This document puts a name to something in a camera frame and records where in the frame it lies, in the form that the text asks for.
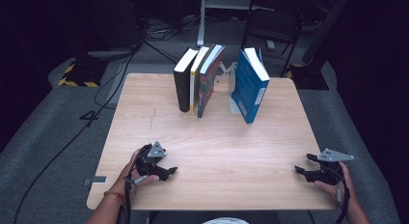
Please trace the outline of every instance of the book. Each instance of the book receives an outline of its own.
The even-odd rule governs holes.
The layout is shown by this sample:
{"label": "book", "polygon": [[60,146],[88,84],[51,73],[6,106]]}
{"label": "book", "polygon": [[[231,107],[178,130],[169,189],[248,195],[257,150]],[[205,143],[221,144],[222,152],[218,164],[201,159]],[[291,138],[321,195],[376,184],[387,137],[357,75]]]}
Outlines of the book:
{"label": "book", "polygon": [[258,55],[253,47],[240,50],[231,96],[246,124],[254,122],[269,81],[270,77],[261,61],[261,52]]}
{"label": "book", "polygon": [[188,48],[174,67],[174,79],[177,89],[177,102],[180,111],[189,111],[190,99],[190,69],[192,68],[198,50]]}
{"label": "book", "polygon": [[202,46],[199,49],[198,55],[190,69],[190,111],[194,111],[199,102],[199,71],[210,52],[208,51],[209,49],[210,48],[206,46]]}
{"label": "book", "polygon": [[216,77],[217,69],[222,60],[225,47],[220,44],[213,45],[210,48],[210,53],[205,59],[201,70],[199,71],[199,102],[198,102],[198,117],[201,118],[204,114],[205,107],[213,93],[214,78]]}

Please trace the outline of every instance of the wrist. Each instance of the wrist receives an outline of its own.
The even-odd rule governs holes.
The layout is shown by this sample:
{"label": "wrist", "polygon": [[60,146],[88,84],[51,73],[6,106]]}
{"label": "wrist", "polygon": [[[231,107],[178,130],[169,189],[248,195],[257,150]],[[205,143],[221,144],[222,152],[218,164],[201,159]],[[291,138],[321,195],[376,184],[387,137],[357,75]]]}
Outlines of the wrist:
{"label": "wrist", "polygon": [[124,184],[114,184],[109,190],[124,194],[125,193],[125,183]]}
{"label": "wrist", "polygon": [[111,197],[114,198],[116,201],[118,201],[120,204],[125,203],[125,196],[123,193],[113,191],[113,190],[107,190],[103,193],[104,198],[105,197]]}
{"label": "wrist", "polygon": [[351,194],[349,198],[349,204],[352,206],[359,205],[359,201],[355,195]]}
{"label": "wrist", "polygon": [[360,209],[361,209],[361,204],[359,203],[359,201],[356,198],[351,197],[348,203],[348,210],[347,210],[348,215]]}

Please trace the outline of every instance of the wire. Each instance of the wire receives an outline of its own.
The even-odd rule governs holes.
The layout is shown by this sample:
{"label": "wire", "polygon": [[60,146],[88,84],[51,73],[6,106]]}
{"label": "wire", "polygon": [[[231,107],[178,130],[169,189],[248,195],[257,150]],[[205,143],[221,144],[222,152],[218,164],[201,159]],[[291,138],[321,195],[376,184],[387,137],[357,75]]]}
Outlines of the wire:
{"label": "wire", "polygon": [[174,64],[177,63],[177,61],[173,60],[172,58],[170,58],[169,56],[167,56],[166,54],[164,54],[163,52],[165,52],[164,50],[158,49],[155,46],[151,45],[149,42],[144,41],[147,45],[149,45],[151,48],[153,48],[154,50],[156,50],[158,53],[162,54],[164,57],[166,57],[167,59],[169,59],[171,62],[173,62]]}
{"label": "wire", "polygon": [[138,150],[139,153],[135,156],[135,159],[133,160],[132,165],[129,168],[129,172],[126,175],[125,187],[124,187],[124,190],[125,190],[125,208],[124,208],[124,211],[125,211],[124,217],[125,217],[125,219],[124,219],[124,223],[125,224],[129,224],[129,222],[130,222],[130,195],[129,195],[129,191],[130,191],[131,186],[132,186],[130,184],[130,181],[132,181],[132,171],[137,169],[136,168],[137,167],[136,163],[138,161],[139,154],[143,153],[148,147],[149,147],[149,145],[146,145],[146,146],[144,146],[144,147],[142,147],[142,148],[140,148]]}
{"label": "wire", "polygon": [[125,52],[125,53],[119,53],[119,54],[110,54],[110,55],[103,55],[103,56],[92,56],[93,59],[96,59],[98,61],[105,61],[105,62],[110,62],[110,61],[116,61],[116,60],[120,60],[122,58],[127,58],[130,55],[132,55],[132,51],[133,49],[129,49],[129,51]]}
{"label": "wire", "polygon": [[37,182],[37,180],[42,176],[42,174],[45,172],[45,170],[55,161],[55,159],[60,156],[60,154],[65,151],[75,140],[76,138],[78,138],[78,136],[80,136],[80,134],[88,127],[91,125],[91,122],[97,117],[97,115],[105,108],[105,106],[109,103],[109,101],[114,97],[114,94],[119,90],[124,75],[126,73],[127,67],[129,65],[130,60],[133,58],[133,56],[135,55],[136,51],[139,48],[136,48],[135,51],[133,51],[131,57],[129,57],[129,59],[127,60],[124,72],[123,72],[123,76],[121,78],[120,83],[118,84],[116,90],[114,91],[114,93],[111,95],[111,97],[109,99],[107,99],[107,101],[102,105],[102,107],[99,108],[99,110],[93,115],[91,116],[90,120],[74,135],[73,138],[71,138],[71,140],[69,140],[69,142],[56,154],[54,155],[54,157],[42,168],[42,170],[37,174],[37,176],[34,178],[34,180],[30,183],[30,185],[28,186],[27,190],[24,192],[23,197],[20,200],[20,203],[18,204],[17,210],[15,212],[14,215],[14,221],[13,224],[15,224],[17,222],[18,219],[18,215],[20,213],[21,207],[24,203],[25,198],[27,197],[28,193],[30,192],[30,190],[32,189],[32,187],[34,186],[34,184]]}
{"label": "wire", "polygon": [[322,169],[328,170],[328,171],[332,172],[333,174],[337,175],[337,177],[339,177],[341,182],[343,183],[343,189],[344,189],[344,192],[343,192],[344,193],[343,194],[343,207],[342,207],[342,212],[340,214],[340,217],[336,221],[337,224],[340,224],[340,223],[342,223],[343,219],[346,216],[346,212],[348,211],[349,198],[351,197],[351,194],[349,192],[348,186],[346,185],[345,177],[341,176],[339,173],[337,173],[332,168],[322,167]]}
{"label": "wire", "polygon": [[[187,32],[190,32],[193,29],[198,29],[199,26],[196,26],[196,27],[189,27],[189,26],[192,25],[195,21],[197,21],[200,17],[201,16],[199,15],[199,16],[195,17],[194,19],[192,19],[189,23],[184,25],[184,27],[182,28],[182,33],[187,33]],[[150,27],[153,27],[153,29],[148,28],[148,30],[145,32],[144,38],[146,40],[149,40],[149,41],[152,41],[152,42],[168,41],[171,38],[173,38],[175,35],[180,33],[178,30],[173,29],[173,28],[164,29],[164,28],[162,28],[162,25],[159,24],[159,23],[151,24]],[[159,33],[162,33],[162,37],[155,38],[155,37],[152,36],[152,34],[159,34]]]}
{"label": "wire", "polygon": [[312,214],[309,210],[307,210],[307,213],[308,213],[308,216],[309,216],[310,219],[311,219],[311,222],[312,222],[313,224],[315,224],[315,219],[314,219],[314,217],[313,217],[313,214]]}
{"label": "wire", "polygon": [[[118,72],[117,72],[113,77],[111,77],[105,84],[103,84],[101,87],[99,87],[98,91],[96,92],[96,94],[95,94],[95,96],[94,96],[94,102],[95,102],[96,105],[103,106],[103,104],[100,104],[100,103],[96,100],[96,97],[97,97],[97,95],[99,94],[99,92],[102,90],[102,88],[104,88],[106,85],[108,85],[108,83],[110,83],[112,80],[114,80],[114,78],[116,78],[116,77],[121,73],[121,71],[123,70],[123,64],[125,63],[126,59],[127,59],[127,58],[125,58],[125,59],[123,60],[123,62],[121,63],[121,68],[120,68],[120,70],[118,70]],[[114,108],[114,107],[108,107],[108,106],[105,106],[105,108],[106,108],[106,109],[110,109],[110,110],[115,110],[115,109],[116,109],[116,108]]]}
{"label": "wire", "polygon": [[102,30],[100,29],[99,25],[96,23],[94,16],[91,14],[90,10],[88,9],[87,5],[85,4],[84,0],[80,0],[82,6],[84,7],[85,11],[88,14],[88,17],[91,19],[91,21],[93,22],[96,30],[102,35],[102,37],[107,41],[110,42],[111,44],[113,44],[116,47],[121,47],[121,48],[133,48],[134,45],[121,45],[118,44],[117,42],[113,42],[111,41],[108,37],[106,37],[106,35],[102,32]]}

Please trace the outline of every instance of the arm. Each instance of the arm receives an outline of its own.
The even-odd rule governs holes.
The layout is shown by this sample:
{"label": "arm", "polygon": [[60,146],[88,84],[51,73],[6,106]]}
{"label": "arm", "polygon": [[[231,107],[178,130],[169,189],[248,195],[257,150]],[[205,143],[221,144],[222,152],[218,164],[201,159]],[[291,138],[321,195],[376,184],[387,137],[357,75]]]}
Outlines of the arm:
{"label": "arm", "polygon": [[[355,188],[354,188],[352,179],[349,175],[349,170],[344,163],[340,162],[340,165],[342,167],[343,175],[345,177],[346,184],[351,194],[351,198],[349,199],[349,204],[348,204],[348,211],[347,211],[349,223],[350,224],[367,224],[367,223],[369,224],[368,217],[365,214],[364,209],[361,207],[361,204],[359,203],[358,198],[355,194]],[[327,184],[327,183],[319,182],[319,181],[315,181],[314,184],[322,191],[330,194],[331,197],[334,199],[334,201],[337,201],[336,200],[336,190],[337,190],[336,185],[331,185],[331,184]]]}
{"label": "arm", "polygon": [[[123,180],[123,178],[127,176],[127,173],[129,172],[129,169],[132,166],[132,163],[137,153],[138,151],[133,153],[132,157],[130,158],[130,161],[125,165],[120,175],[118,176],[117,180],[114,182],[112,187],[109,189],[110,191],[117,192],[124,197],[125,181]],[[132,179],[134,180],[138,178],[140,178],[138,172],[136,171],[133,172]],[[156,182],[156,181],[159,181],[159,177],[155,175],[151,175],[151,176],[148,176],[143,182],[139,183],[138,186],[142,184],[150,183],[150,182]],[[102,200],[99,202],[93,214],[87,220],[87,224],[93,224],[93,223],[115,224],[117,222],[118,213],[120,211],[120,207],[122,203],[123,201],[114,194],[105,195],[102,198]]]}

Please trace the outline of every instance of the black book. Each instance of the black book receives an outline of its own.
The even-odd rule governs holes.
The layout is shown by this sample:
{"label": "black book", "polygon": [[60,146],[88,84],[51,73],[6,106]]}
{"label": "black book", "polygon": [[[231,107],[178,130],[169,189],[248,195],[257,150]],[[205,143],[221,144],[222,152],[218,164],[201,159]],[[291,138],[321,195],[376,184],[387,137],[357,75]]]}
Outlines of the black book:
{"label": "black book", "polygon": [[188,48],[174,68],[177,102],[182,112],[190,108],[190,69],[197,54],[198,50]]}

